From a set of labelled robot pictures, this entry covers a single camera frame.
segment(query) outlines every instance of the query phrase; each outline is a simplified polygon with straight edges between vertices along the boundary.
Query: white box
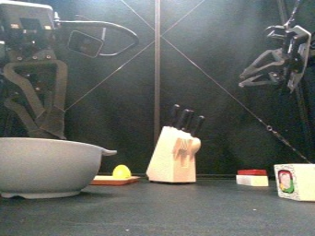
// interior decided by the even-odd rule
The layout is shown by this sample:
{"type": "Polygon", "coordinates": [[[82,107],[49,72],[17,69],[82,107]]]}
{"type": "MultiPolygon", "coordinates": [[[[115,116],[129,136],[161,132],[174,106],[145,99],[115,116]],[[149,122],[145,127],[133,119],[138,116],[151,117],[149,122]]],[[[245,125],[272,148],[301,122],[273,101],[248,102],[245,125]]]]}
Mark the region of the white box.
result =
{"type": "Polygon", "coordinates": [[[269,186],[269,176],[266,175],[237,175],[237,183],[249,186],[269,186]]]}
{"type": "Polygon", "coordinates": [[[276,165],[280,197],[297,201],[315,201],[315,164],[276,165]]]}

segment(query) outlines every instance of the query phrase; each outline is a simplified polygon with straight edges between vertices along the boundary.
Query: yellow lemon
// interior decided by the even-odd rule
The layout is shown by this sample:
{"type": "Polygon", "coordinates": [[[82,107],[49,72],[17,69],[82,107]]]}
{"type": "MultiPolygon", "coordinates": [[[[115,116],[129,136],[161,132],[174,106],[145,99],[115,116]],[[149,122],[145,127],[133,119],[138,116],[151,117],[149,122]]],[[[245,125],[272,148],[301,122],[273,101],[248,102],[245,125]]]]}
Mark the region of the yellow lemon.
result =
{"type": "Polygon", "coordinates": [[[113,175],[115,179],[130,179],[133,177],[131,170],[126,165],[118,165],[113,175]]]}

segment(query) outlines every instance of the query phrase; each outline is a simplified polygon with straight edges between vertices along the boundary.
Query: knife handle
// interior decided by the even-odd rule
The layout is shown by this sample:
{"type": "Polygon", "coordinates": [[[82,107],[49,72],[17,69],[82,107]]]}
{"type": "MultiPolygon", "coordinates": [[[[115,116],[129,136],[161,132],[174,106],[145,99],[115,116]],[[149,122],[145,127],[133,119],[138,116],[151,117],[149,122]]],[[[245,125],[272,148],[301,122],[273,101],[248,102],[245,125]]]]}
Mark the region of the knife handle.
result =
{"type": "Polygon", "coordinates": [[[201,130],[201,127],[202,127],[202,124],[203,124],[205,120],[206,120],[205,116],[199,115],[199,117],[197,119],[197,126],[195,126],[194,130],[191,131],[193,136],[198,135],[198,132],[201,130]]]}
{"type": "Polygon", "coordinates": [[[187,121],[182,128],[182,131],[185,132],[190,132],[194,115],[195,115],[195,111],[190,110],[187,121]]]}
{"type": "Polygon", "coordinates": [[[170,126],[174,127],[179,119],[181,105],[175,104],[171,109],[171,121],[170,126]]]}
{"type": "Polygon", "coordinates": [[[182,117],[181,117],[181,120],[178,121],[177,125],[175,125],[175,128],[182,130],[185,124],[186,124],[186,121],[187,121],[187,118],[189,118],[189,115],[190,115],[190,110],[189,109],[185,109],[182,111],[182,117]]]}

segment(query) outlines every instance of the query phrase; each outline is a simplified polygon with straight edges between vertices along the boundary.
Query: red box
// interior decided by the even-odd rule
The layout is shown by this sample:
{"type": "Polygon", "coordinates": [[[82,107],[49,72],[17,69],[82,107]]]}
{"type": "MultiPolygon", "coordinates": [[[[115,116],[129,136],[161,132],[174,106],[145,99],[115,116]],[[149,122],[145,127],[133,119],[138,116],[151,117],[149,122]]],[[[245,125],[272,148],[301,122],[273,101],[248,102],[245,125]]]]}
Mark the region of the red box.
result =
{"type": "Polygon", "coordinates": [[[266,170],[238,170],[238,175],[268,175],[266,170]]]}

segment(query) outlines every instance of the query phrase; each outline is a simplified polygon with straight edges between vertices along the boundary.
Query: bowl handle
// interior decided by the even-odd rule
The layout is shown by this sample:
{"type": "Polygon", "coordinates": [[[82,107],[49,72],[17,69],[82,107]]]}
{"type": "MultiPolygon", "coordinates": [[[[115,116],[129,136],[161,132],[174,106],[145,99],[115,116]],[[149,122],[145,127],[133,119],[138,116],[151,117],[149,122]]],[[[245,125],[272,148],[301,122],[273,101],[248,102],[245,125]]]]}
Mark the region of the bowl handle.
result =
{"type": "Polygon", "coordinates": [[[107,150],[103,148],[103,156],[113,156],[115,154],[118,154],[117,150],[107,150]]]}

